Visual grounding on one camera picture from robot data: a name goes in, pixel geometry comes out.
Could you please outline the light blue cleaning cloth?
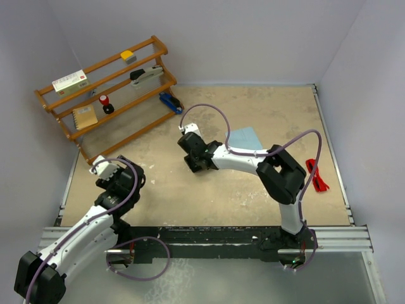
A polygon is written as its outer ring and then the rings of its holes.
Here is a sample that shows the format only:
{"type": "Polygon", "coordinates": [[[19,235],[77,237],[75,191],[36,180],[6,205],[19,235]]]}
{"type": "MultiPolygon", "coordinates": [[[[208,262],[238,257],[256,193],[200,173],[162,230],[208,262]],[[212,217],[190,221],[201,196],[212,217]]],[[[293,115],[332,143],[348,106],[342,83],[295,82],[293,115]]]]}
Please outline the light blue cleaning cloth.
{"type": "Polygon", "coordinates": [[[231,130],[228,145],[232,148],[263,149],[263,146],[252,127],[231,130]]]}

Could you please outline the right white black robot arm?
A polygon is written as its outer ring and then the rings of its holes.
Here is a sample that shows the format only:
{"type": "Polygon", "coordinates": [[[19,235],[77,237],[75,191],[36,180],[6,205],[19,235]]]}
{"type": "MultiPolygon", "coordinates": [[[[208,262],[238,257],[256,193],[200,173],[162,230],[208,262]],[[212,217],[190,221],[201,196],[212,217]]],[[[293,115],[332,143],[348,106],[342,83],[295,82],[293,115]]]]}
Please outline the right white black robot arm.
{"type": "Polygon", "coordinates": [[[304,240],[301,200],[306,171],[280,145],[255,152],[227,147],[212,141],[206,144],[195,132],[187,132],[177,144],[186,152],[184,160],[192,172],[202,170],[235,170],[259,177],[269,196],[279,204],[282,242],[295,248],[304,240]]]}

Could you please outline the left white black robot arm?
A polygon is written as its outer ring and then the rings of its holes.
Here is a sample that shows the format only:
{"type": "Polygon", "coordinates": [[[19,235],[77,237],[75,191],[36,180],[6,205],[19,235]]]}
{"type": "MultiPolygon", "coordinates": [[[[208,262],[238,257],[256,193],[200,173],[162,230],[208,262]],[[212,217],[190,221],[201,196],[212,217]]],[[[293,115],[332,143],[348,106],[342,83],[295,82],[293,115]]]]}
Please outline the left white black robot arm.
{"type": "Polygon", "coordinates": [[[93,255],[130,242],[130,226],[122,217],[140,200],[144,169],[122,155],[98,156],[89,172],[103,189],[93,206],[59,239],[37,253],[26,252],[18,263],[14,290],[25,303],[59,303],[93,255]]]}

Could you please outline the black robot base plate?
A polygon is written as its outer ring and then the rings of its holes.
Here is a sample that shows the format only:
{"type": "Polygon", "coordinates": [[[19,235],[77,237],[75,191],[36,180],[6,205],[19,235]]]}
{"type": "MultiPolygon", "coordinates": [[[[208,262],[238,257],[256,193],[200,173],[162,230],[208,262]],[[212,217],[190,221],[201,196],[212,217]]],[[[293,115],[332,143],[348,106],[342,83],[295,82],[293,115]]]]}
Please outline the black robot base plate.
{"type": "Polygon", "coordinates": [[[113,248],[136,264],[155,258],[255,259],[298,268],[318,248],[315,231],[303,227],[291,235],[279,226],[131,226],[122,219],[111,226],[113,248]]]}

